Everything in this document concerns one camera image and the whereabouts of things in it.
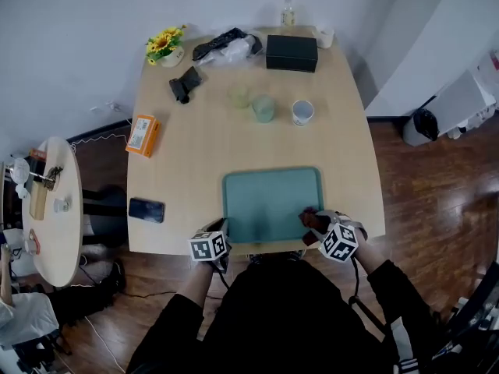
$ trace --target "small round table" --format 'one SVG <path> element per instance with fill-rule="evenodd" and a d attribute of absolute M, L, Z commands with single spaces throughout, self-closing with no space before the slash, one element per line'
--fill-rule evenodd
<path fill-rule="evenodd" d="M 35 267 L 48 283 L 64 287 L 76 274 L 83 241 L 80 170 L 71 146 L 60 137 L 51 137 L 40 145 L 39 150 L 47 153 L 44 175 L 55 166 L 63 170 L 54 191 L 47 192 L 42 221 L 30 216 L 30 196 L 23 199 L 24 237 L 27 239 L 30 230 L 34 230 L 40 242 L 40 254 L 34 256 Z M 56 213 L 55 199 L 68 201 L 69 211 Z"/>

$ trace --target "green tray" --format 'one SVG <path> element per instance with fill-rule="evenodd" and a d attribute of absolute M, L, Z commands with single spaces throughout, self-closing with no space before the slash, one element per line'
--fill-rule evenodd
<path fill-rule="evenodd" d="M 300 240 L 308 231 L 298 215 L 324 208 L 316 168 L 230 173 L 222 181 L 224 217 L 232 242 Z"/>

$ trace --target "smartphone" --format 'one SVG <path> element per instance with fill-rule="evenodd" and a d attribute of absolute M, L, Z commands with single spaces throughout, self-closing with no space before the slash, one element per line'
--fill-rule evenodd
<path fill-rule="evenodd" d="M 163 223 L 165 218 L 165 205 L 146 199 L 130 198 L 128 215 L 142 219 L 143 221 L 152 221 L 154 223 Z"/>

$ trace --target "water bottle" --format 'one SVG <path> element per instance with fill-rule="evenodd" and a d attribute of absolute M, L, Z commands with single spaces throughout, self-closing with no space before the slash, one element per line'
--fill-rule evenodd
<path fill-rule="evenodd" d="M 281 12 L 281 26 L 283 28 L 295 26 L 295 10 L 292 7 L 291 0 L 284 0 L 284 8 Z"/>

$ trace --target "hand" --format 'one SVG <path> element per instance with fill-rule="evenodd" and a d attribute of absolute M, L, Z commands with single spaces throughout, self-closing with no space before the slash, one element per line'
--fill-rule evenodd
<path fill-rule="evenodd" d="M 10 262 L 10 248 L 7 244 L 2 244 L 2 265 L 8 265 Z"/>

